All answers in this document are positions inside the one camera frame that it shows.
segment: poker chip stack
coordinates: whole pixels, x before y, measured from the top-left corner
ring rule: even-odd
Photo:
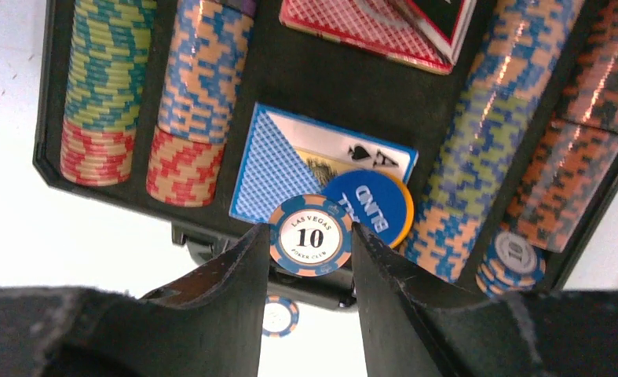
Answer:
[[[156,2],[76,0],[60,171],[79,185],[130,176]]]
[[[147,191],[159,201],[201,207],[214,198],[253,27],[251,3],[177,5],[147,174]]]
[[[489,297],[527,291],[544,278],[546,269],[541,250],[523,237],[499,231],[477,268],[475,282]]]
[[[618,1],[614,0],[591,28],[554,109],[554,120],[506,210],[503,233],[539,256],[542,251],[565,251],[617,154]],[[497,251],[510,249],[501,247],[503,242],[492,240],[477,272],[476,282],[487,295],[528,289],[542,279],[542,261],[526,276],[505,270],[508,266],[496,258]]]
[[[583,0],[500,0],[400,252],[456,282]]]

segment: white floor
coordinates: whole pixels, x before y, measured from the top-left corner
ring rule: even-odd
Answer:
[[[44,1],[0,0],[0,286],[82,285],[140,296],[194,268],[170,224],[48,188],[31,165]],[[618,287],[618,196],[570,288]],[[260,376],[365,376],[356,313],[300,304],[263,339]]]

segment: red and beige chip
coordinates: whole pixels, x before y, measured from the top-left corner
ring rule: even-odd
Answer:
[[[211,203],[224,145],[175,137],[156,127],[149,156],[146,189],[158,201],[179,207]]]
[[[64,120],[59,168],[78,185],[116,185],[130,178],[135,131],[95,132]]]

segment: blue and orange chip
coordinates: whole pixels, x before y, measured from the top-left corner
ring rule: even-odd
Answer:
[[[262,334],[270,338],[283,338],[295,330],[299,323],[299,308],[293,301],[276,295],[265,300]]]
[[[298,276],[321,276],[350,259],[353,219],[322,195],[300,195],[281,203],[269,219],[269,253]]]

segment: blue poker chip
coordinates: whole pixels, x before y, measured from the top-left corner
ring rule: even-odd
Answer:
[[[375,170],[351,170],[327,183],[323,195],[344,206],[354,221],[366,225],[389,247],[411,230],[415,206],[403,182]]]
[[[299,323],[299,308],[287,298],[269,295],[265,300],[262,334],[270,338],[289,335]]]
[[[524,237],[499,231],[489,244],[483,263],[495,278],[510,287],[530,288],[538,284],[547,268],[542,251]]]
[[[269,224],[269,253],[290,273],[326,275],[350,259],[353,219],[325,196],[290,198],[274,210]]]

